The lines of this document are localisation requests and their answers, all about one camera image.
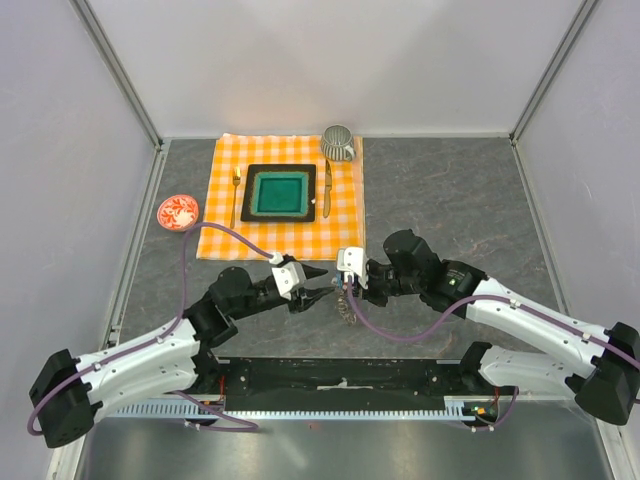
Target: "red patterned bowl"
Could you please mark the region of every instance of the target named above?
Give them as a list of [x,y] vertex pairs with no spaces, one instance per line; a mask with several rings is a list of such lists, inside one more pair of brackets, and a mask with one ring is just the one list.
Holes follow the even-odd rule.
[[189,195],[174,195],[158,208],[158,223],[172,232],[184,232],[198,221],[198,202]]

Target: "metal floor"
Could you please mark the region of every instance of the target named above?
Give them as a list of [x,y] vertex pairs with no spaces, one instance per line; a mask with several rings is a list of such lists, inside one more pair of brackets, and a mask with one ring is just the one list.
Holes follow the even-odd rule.
[[435,422],[261,421],[249,434],[107,419],[77,480],[608,480],[594,422],[521,402],[493,433]]

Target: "gray marble table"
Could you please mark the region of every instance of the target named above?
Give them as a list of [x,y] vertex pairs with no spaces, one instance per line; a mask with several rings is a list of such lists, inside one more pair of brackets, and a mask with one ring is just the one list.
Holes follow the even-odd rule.
[[[214,140],[173,141],[154,209],[177,193],[204,205]],[[507,139],[366,139],[364,179],[367,254],[386,261],[385,238],[412,228],[441,258],[485,270],[515,291],[555,307],[542,250]],[[121,341],[172,318],[179,300],[181,234],[163,230],[152,215],[125,312]],[[228,262],[196,260],[188,250],[189,302],[199,299]],[[235,262],[255,279],[264,262]],[[331,272],[331,262],[318,262]],[[309,286],[326,284],[330,276]],[[391,299],[385,309],[363,305],[371,320],[396,333],[416,334],[436,320],[417,298]],[[281,307],[238,322],[240,334],[221,355],[460,358],[475,340],[526,350],[497,330],[454,319],[419,344],[395,344],[358,324],[347,325],[337,295],[291,315]]]

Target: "white panel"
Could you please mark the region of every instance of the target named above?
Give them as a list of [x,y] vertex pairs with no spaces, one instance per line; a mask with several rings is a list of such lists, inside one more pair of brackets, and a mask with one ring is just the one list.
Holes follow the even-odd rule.
[[92,0],[164,136],[509,132],[580,0]]
[[0,477],[31,480],[29,388],[98,347],[153,146],[69,2],[5,0],[0,58]]
[[600,2],[521,144],[571,311],[640,329],[638,25]]

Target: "orange gingham placemat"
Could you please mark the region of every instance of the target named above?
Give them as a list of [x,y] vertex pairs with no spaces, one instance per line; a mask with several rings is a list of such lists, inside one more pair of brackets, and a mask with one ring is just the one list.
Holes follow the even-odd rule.
[[[204,221],[229,226],[233,206],[233,168],[242,181],[236,196],[235,231],[263,250],[288,253],[298,260],[335,260],[338,249],[365,246],[362,138],[356,137],[357,158],[353,162],[331,162],[333,188],[331,213],[322,216],[325,158],[320,136],[246,137],[225,134],[216,142],[209,179]],[[247,169],[252,163],[313,163],[316,165],[316,220],[312,223],[245,223],[240,221]],[[262,257],[229,235],[203,228],[198,258],[250,260]]]

